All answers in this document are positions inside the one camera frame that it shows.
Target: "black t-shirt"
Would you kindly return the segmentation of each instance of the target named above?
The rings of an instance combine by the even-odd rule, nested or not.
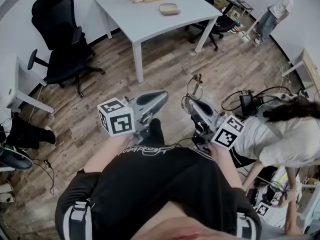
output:
[[[55,224],[76,201],[90,198],[94,240],[132,236],[169,201],[208,228],[236,235],[237,212],[260,220],[242,189],[231,188],[211,156],[193,148],[133,146],[102,173],[78,173],[58,200]]]

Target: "long dark hair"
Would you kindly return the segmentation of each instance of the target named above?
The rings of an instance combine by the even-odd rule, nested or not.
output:
[[[288,121],[292,118],[312,117],[320,119],[320,104],[310,102],[305,97],[295,97],[288,104],[277,106],[263,112],[269,122]]]

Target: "black office chair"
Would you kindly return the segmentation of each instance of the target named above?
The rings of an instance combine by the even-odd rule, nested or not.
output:
[[[79,75],[83,71],[97,71],[105,74],[101,68],[88,67],[86,61],[89,55],[95,55],[87,44],[85,33],[75,20],[74,0],[37,0],[32,6],[32,24],[42,35],[47,47],[52,51],[49,63],[36,57],[35,49],[28,63],[30,70],[34,62],[48,68],[46,82],[59,84],[75,78],[77,93],[80,91]]]
[[[213,5],[214,4],[214,0],[205,0],[207,1],[209,4]],[[223,12],[223,15],[220,16],[217,21],[216,24],[214,25],[214,27],[212,28],[210,34],[209,34],[209,38],[211,39],[211,41],[213,42],[214,46],[215,46],[215,51],[219,50],[219,47],[217,46],[215,39],[213,37],[213,34],[215,35],[219,35],[219,38],[222,39],[224,38],[224,35],[222,33],[228,32],[229,30],[233,29],[235,27],[235,22],[234,20],[232,20],[231,18],[229,18],[226,14],[227,12],[232,8],[232,6],[228,6],[227,9]],[[199,34],[197,34],[196,36],[192,37],[189,41],[190,43],[194,44],[196,38],[202,36],[203,32],[206,29],[207,24],[209,23],[209,20],[204,20],[199,22],[198,24],[191,24],[191,26],[196,27],[197,29],[202,30]],[[190,25],[187,25],[185,27],[185,30],[187,31],[189,29]]]

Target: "white table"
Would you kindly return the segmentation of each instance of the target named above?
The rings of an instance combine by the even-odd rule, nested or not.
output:
[[[204,45],[220,11],[204,0],[160,0],[150,3],[135,4],[132,0],[95,0],[106,14],[107,36],[112,38],[108,19],[113,19],[122,32],[132,42],[136,77],[139,83],[144,81],[141,43],[165,32],[210,20],[195,48],[199,53]],[[159,5],[174,3],[181,13],[164,16],[159,11]]]
[[[28,70],[27,65],[14,53],[0,54],[0,107],[10,108],[12,102],[17,98],[41,110],[53,113],[54,109],[52,107],[41,103],[19,90],[19,69],[37,79],[43,86],[47,85],[36,73]]]

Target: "white wall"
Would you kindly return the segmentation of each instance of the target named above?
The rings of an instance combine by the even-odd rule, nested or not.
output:
[[[276,0],[246,0],[257,18],[262,11]],[[310,53],[315,65],[320,69],[320,0],[294,0],[294,7],[289,17],[272,32],[272,37],[281,46],[291,61],[296,61],[304,48]],[[305,87],[311,84],[303,68],[298,73]],[[309,90],[313,98],[315,89]]]
[[[16,53],[26,64],[34,49],[38,49],[37,56],[47,62],[51,54],[31,22],[31,9],[35,1],[19,0],[0,20],[0,53]],[[74,11],[76,23],[82,26],[88,43],[106,34],[105,15],[94,0],[74,0]],[[110,27],[114,30],[117,25],[112,22]],[[47,68],[36,63],[32,70],[43,78],[47,75]],[[30,93],[37,83],[21,73],[19,85],[21,91]]]

